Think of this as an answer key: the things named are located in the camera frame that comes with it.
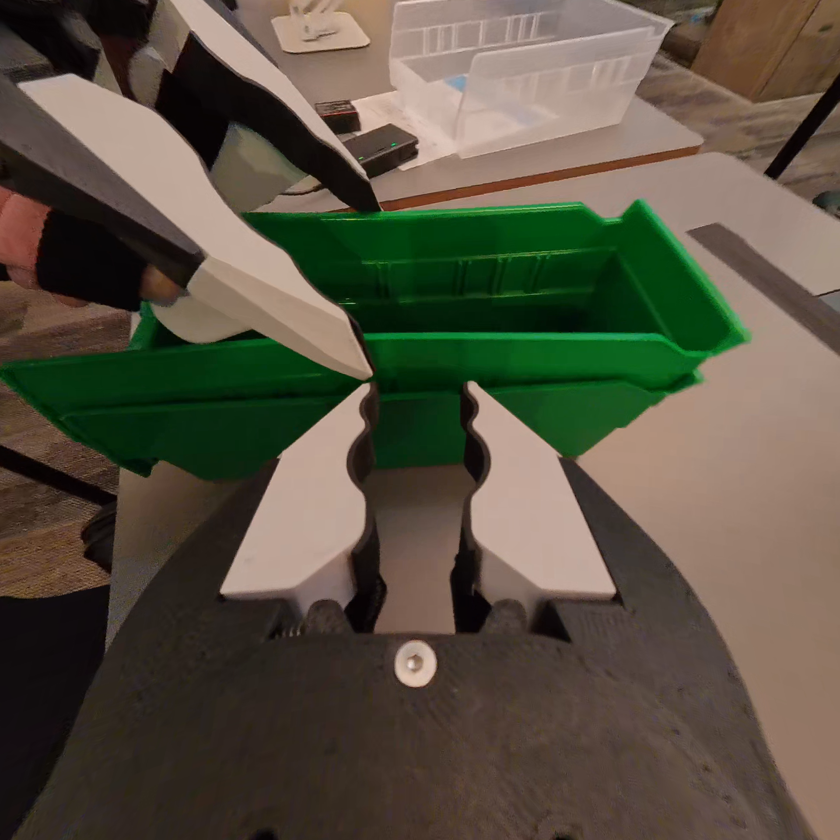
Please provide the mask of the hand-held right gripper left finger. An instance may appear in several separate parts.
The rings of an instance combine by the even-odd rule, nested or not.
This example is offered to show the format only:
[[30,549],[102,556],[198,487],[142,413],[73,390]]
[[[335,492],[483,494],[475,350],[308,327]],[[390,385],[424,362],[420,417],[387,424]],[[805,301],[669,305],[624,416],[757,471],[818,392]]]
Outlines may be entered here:
[[281,599],[298,614],[376,592],[379,539],[363,483],[379,413],[363,383],[279,456],[220,588],[227,600]]

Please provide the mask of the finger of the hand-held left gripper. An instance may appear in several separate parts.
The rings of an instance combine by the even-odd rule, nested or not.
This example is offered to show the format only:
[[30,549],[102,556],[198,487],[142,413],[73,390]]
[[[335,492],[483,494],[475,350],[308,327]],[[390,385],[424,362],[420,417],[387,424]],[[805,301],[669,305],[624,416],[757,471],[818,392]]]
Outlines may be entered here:
[[173,2],[188,34],[174,77],[208,111],[270,143],[347,207],[379,212],[362,164],[222,2]]
[[99,224],[213,317],[169,326],[213,342],[225,316],[311,361],[372,378],[351,316],[219,195],[200,157],[158,113],[74,75],[18,84],[18,190]]

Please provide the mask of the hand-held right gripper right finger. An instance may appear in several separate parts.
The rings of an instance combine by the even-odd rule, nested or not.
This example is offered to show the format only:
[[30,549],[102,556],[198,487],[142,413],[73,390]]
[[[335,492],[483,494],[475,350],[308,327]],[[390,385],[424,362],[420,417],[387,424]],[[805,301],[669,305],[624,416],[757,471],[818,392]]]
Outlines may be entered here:
[[560,454],[475,382],[465,383],[463,533],[487,602],[609,602],[616,585]]

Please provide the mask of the person's left hand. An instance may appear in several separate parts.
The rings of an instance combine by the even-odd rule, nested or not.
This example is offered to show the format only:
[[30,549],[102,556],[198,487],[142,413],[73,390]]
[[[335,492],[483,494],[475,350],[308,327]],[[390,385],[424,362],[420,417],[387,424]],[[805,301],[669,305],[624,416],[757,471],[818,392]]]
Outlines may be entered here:
[[99,224],[1,188],[2,279],[63,305],[135,312],[173,303],[182,289]]

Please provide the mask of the clear glass cup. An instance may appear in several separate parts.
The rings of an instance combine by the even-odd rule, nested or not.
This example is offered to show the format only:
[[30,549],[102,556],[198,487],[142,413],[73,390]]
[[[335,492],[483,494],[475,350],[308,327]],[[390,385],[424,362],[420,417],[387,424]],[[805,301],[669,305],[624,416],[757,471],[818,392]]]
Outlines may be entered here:
[[288,1],[288,11],[303,41],[315,41],[340,30],[337,15],[343,1]]

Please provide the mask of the white square tray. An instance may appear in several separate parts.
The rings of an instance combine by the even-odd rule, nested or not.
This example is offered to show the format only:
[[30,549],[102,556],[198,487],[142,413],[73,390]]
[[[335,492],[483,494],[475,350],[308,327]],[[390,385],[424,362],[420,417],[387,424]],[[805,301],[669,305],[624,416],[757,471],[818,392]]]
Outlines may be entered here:
[[286,16],[273,17],[270,22],[281,49],[290,55],[299,56],[346,49],[362,49],[370,45],[371,39],[352,15],[339,11],[337,19],[340,24],[339,32],[315,41],[303,41],[301,39],[291,21],[290,13]]

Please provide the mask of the small black box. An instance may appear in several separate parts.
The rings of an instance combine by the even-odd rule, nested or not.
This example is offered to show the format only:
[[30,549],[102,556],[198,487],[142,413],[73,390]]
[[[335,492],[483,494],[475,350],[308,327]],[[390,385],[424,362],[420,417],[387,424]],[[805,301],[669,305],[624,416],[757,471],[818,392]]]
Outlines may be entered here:
[[361,117],[350,100],[319,101],[314,104],[318,116],[337,135],[359,133]]

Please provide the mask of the black charger box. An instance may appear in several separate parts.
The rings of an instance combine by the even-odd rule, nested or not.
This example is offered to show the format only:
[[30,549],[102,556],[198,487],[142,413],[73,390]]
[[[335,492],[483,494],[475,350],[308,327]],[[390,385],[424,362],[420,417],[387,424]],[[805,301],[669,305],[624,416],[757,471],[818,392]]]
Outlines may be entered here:
[[387,123],[343,140],[347,151],[360,163],[370,179],[398,169],[418,156],[418,138]]

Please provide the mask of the white paper sheet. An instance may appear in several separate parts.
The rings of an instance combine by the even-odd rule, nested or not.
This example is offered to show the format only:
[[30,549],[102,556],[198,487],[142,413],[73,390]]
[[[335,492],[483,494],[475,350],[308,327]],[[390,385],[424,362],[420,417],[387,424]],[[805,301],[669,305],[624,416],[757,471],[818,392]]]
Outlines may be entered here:
[[455,142],[440,128],[407,108],[399,91],[354,99],[351,104],[359,114],[361,132],[376,130],[390,123],[417,137],[417,157],[401,164],[399,171],[405,172],[456,154]]

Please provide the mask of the black metal bar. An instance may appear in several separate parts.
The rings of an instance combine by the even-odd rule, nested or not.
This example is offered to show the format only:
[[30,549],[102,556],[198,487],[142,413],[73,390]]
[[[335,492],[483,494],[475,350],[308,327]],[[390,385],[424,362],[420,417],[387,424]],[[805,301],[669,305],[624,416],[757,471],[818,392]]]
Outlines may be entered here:
[[111,492],[22,455],[4,445],[1,446],[1,467],[17,476],[100,507],[113,504],[117,500],[117,496]]

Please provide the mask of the grey tape strip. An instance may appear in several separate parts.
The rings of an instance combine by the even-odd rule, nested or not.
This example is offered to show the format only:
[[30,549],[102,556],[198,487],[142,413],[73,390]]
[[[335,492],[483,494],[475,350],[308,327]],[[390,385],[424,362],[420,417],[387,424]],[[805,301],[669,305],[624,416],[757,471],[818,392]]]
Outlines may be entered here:
[[727,226],[705,224],[689,229],[687,235],[792,318],[826,322],[838,329],[837,309],[807,291]]

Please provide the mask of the clear plastic bin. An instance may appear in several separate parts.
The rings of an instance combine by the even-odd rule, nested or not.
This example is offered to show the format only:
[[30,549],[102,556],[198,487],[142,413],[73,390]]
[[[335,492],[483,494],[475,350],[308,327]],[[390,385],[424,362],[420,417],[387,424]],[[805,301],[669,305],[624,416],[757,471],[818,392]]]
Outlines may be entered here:
[[620,123],[673,26],[614,1],[400,2],[390,80],[466,159]]

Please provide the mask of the black stand leg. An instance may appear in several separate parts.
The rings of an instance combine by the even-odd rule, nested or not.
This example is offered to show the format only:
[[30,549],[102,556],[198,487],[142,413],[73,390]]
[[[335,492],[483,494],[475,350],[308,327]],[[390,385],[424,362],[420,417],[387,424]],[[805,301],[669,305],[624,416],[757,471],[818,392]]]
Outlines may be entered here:
[[791,137],[784,143],[772,162],[764,171],[764,175],[777,181],[789,165],[811,141],[814,134],[823,126],[839,103],[839,77],[822,94],[812,110],[797,126]]

